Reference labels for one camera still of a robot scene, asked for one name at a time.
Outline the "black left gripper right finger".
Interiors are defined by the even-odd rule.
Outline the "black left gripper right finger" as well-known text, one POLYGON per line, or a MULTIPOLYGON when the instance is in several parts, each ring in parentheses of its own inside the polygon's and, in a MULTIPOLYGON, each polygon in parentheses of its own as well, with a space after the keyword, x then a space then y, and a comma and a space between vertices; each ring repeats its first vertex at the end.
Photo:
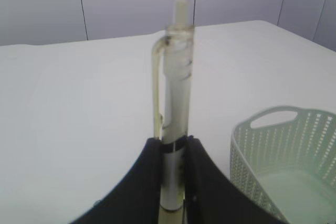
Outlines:
POLYGON ((185 136, 182 141, 188 223, 282 223, 230 182, 199 139, 185 136))

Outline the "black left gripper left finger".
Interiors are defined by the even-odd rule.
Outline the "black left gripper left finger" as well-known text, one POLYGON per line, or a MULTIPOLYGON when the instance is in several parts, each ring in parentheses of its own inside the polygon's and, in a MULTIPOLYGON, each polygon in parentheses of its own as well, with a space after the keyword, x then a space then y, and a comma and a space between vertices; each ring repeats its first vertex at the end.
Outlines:
POLYGON ((149 138, 123 179, 73 223, 158 223, 161 168, 161 142, 149 138))

